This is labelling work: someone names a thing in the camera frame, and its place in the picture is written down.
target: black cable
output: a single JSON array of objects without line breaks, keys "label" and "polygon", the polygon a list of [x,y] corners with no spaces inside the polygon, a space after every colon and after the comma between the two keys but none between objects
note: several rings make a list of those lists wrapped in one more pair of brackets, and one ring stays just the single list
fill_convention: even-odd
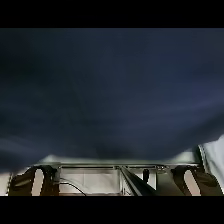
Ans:
[{"label": "black cable", "polygon": [[70,186],[72,186],[72,187],[76,188],[79,192],[81,192],[83,195],[85,195],[85,196],[86,196],[86,194],[85,194],[83,191],[81,191],[78,187],[76,187],[74,184],[65,183],[65,182],[62,182],[62,183],[60,183],[60,184],[67,184],[67,185],[70,185]]}]

